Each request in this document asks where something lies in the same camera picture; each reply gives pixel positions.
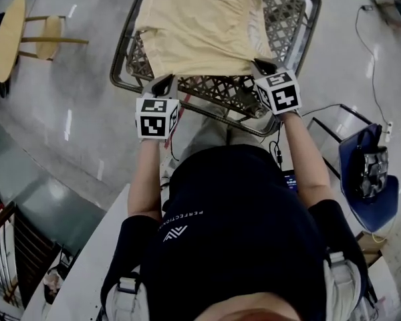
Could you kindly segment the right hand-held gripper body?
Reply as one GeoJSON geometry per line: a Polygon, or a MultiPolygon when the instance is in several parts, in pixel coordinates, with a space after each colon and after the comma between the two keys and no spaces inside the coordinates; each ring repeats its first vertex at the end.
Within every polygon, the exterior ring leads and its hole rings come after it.
{"type": "Polygon", "coordinates": [[[273,114],[301,108],[300,87],[293,70],[258,78],[255,85],[261,103],[273,114]]]}

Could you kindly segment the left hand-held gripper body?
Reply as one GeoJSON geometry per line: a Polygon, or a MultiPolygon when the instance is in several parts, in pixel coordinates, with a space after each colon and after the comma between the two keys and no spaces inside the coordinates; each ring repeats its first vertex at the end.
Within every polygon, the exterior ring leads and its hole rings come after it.
{"type": "Polygon", "coordinates": [[[176,128],[178,99],[137,98],[136,127],[139,139],[168,140],[176,128]]]}

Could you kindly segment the cream yellow cloth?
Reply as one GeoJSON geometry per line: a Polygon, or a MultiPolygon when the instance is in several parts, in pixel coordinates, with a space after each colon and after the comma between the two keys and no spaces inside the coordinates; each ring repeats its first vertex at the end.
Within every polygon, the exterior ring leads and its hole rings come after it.
{"type": "Polygon", "coordinates": [[[135,29],[155,77],[242,76],[272,58],[263,0],[142,0],[135,29]]]}

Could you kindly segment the person's left forearm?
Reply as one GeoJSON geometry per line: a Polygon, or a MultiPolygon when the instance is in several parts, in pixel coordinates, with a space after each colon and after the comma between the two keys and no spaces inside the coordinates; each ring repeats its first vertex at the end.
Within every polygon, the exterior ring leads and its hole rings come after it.
{"type": "Polygon", "coordinates": [[[160,187],[160,143],[145,139],[140,143],[136,172],[128,192],[128,215],[162,220],[160,187]]]}

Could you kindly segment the person's right forearm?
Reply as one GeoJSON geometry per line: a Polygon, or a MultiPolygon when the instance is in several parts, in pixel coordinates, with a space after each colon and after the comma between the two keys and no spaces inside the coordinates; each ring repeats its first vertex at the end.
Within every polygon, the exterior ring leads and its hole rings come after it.
{"type": "Polygon", "coordinates": [[[295,112],[286,112],[281,119],[303,204],[310,208],[321,201],[332,200],[327,166],[302,118],[295,112]]]}

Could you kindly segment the dark wicker glass-top table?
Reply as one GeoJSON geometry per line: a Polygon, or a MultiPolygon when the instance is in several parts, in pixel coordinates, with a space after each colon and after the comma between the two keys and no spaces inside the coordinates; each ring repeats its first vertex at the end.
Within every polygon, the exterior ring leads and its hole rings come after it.
{"type": "MultiPolygon", "coordinates": [[[[262,0],[273,60],[299,74],[321,9],[321,0],[262,0]]],[[[154,79],[135,21],[142,0],[134,0],[118,41],[111,83],[140,94],[154,79]]],[[[275,118],[261,105],[251,76],[195,76],[178,80],[182,108],[209,116],[255,136],[277,131],[275,118]]]]}

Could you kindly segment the person's legs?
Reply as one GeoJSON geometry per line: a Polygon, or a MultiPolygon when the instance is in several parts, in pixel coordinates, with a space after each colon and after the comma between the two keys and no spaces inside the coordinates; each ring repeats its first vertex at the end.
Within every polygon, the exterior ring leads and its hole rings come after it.
{"type": "Polygon", "coordinates": [[[180,160],[184,161],[195,153],[209,148],[239,144],[264,148],[252,134],[218,120],[204,117],[200,129],[183,151],[180,160]]]}

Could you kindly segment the black smartphone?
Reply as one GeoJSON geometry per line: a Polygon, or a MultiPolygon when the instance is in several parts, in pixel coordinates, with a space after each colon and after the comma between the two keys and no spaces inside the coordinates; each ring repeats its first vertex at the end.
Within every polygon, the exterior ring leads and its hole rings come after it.
{"type": "Polygon", "coordinates": [[[287,186],[292,191],[295,191],[297,193],[298,192],[298,186],[297,186],[297,180],[296,180],[296,177],[295,177],[295,171],[294,170],[287,170],[287,171],[283,171],[283,174],[284,174],[287,186]]]}

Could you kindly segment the black and silver handbag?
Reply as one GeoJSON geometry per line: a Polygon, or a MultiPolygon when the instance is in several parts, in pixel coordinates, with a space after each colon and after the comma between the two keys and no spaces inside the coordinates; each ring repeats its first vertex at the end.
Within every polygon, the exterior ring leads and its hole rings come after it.
{"type": "Polygon", "coordinates": [[[388,180],[388,148],[378,144],[378,137],[370,129],[361,131],[352,154],[354,190],[363,199],[381,193],[388,180]]]}

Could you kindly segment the person's torso in black shirt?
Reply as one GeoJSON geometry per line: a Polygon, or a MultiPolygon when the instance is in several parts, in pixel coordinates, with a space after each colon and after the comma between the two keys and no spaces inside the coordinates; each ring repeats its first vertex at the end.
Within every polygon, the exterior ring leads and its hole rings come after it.
{"type": "Polygon", "coordinates": [[[101,300],[135,269],[150,321],[194,321],[213,304],[263,292],[303,321],[326,321],[351,314],[366,292],[367,265],[339,203],[304,206],[262,148],[188,157],[165,206],[162,221],[122,223],[101,300]]]}

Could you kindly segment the blue chair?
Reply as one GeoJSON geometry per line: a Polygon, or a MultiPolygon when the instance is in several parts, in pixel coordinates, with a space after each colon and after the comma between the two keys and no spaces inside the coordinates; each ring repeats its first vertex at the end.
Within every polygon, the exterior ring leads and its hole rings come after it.
{"type": "Polygon", "coordinates": [[[397,214],[398,179],[388,173],[386,188],[371,199],[363,199],[354,190],[352,157],[346,173],[347,175],[340,181],[342,193],[356,219],[365,229],[374,233],[385,226],[397,214]]]}

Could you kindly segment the round wooden table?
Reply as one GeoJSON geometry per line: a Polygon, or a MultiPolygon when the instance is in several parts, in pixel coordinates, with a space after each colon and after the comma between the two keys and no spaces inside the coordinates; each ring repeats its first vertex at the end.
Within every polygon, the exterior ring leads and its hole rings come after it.
{"type": "Polygon", "coordinates": [[[61,43],[89,44],[88,40],[62,36],[63,15],[28,17],[25,15],[26,1],[13,0],[0,24],[0,82],[6,82],[19,56],[51,61],[61,43]],[[25,26],[29,22],[42,21],[40,36],[25,37],[25,26]]]}

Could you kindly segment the brown cardboard box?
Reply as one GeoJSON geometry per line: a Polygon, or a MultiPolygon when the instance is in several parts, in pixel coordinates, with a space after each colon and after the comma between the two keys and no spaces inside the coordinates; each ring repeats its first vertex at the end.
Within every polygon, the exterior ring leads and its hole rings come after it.
{"type": "Polygon", "coordinates": [[[374,238],[372,234],[362,231],[356,236],[358,245],[360,246],[364,259],[368,267],[372,266],[382,256],[382,248],[387,243],[384,238],[374,238]]]}

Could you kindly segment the black staircase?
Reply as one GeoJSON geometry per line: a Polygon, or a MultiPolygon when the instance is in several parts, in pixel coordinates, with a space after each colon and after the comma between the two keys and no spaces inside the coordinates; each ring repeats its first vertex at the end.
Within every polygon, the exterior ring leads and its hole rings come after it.
{"type": "Polygon", "coordinates": [[[65,247],[48,239],[15,203],[0,204],[0,297],[24,309],[65,247]]]}

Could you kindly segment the black metal frame stand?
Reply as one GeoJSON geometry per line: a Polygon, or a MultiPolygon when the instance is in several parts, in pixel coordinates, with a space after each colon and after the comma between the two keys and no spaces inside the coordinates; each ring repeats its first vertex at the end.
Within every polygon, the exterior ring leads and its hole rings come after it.
{"type": "Polygon", "coordinates": [[[332,173],[332,179],[341,181],[347,175],[352,153],[357,146],[373,149],[379,145],[382,126],[344,104],[330,108],[335,110],[335,115],[328,118],[310,112],[307,129],[332,173]]]}

